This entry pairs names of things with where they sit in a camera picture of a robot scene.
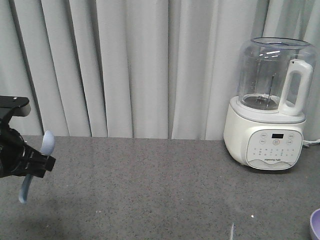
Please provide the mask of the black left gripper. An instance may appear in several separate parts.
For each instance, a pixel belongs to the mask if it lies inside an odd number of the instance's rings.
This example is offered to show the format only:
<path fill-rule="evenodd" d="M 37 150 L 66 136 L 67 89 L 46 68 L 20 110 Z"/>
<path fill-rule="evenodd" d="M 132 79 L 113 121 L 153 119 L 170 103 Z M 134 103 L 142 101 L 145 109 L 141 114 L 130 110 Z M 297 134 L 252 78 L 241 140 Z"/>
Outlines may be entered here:
<path fill-rule="evenodd" d="M 24 139 L 17 130 L 10 127 L 0 128 L 1 178 L 26 175 L 43 178 L 46 172 L 53 170 L 55 163 L 56 159 L 53 156 L 41 153 L 30 146 L 25 148 Z"/>

